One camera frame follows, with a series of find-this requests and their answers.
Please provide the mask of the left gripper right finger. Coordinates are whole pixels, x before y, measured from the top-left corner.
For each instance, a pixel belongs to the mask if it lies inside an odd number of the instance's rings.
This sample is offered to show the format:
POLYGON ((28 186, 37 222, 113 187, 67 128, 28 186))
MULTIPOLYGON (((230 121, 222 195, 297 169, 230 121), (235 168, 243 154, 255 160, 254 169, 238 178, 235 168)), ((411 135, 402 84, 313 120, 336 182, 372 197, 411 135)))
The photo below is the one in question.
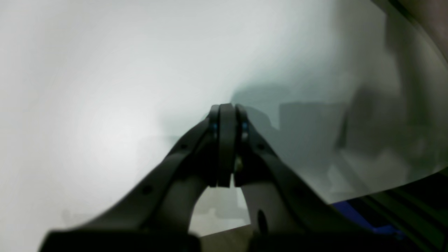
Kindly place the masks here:
POLYGON ((373 233, 327 205, 272 150, 241 105, 231 105, 234 184, 241 188, 254 236, 250 252, 405 252, 393 236, 373 233))

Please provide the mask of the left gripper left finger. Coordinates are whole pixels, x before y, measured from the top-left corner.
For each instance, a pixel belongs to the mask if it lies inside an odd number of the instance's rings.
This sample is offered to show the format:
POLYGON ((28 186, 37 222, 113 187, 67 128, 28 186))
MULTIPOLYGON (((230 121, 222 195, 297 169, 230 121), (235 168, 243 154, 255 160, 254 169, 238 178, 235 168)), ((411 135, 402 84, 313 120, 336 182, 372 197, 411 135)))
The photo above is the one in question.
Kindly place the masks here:
POLYGON ((213 105, 123 199, 88 223, 50 232, 40 251, 200 252, 188 229, 209 186, 230 186, 229 105, 213 105))

